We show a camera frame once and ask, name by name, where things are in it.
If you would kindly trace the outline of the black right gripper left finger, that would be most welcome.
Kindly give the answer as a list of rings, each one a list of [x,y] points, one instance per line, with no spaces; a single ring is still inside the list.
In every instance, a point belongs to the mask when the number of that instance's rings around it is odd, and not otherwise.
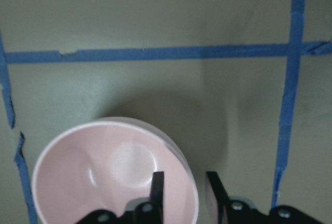
[[[154,172],[147,200],[138,204],[133,213],[134,223],[163,223],[164,172]]]

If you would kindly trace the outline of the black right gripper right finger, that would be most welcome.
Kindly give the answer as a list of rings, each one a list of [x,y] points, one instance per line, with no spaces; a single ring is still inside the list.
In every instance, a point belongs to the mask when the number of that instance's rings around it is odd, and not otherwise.
[[[215,171],[205,174],[205,196],[213,223],[254,223],[250,205],[243,199],[231,198]]]

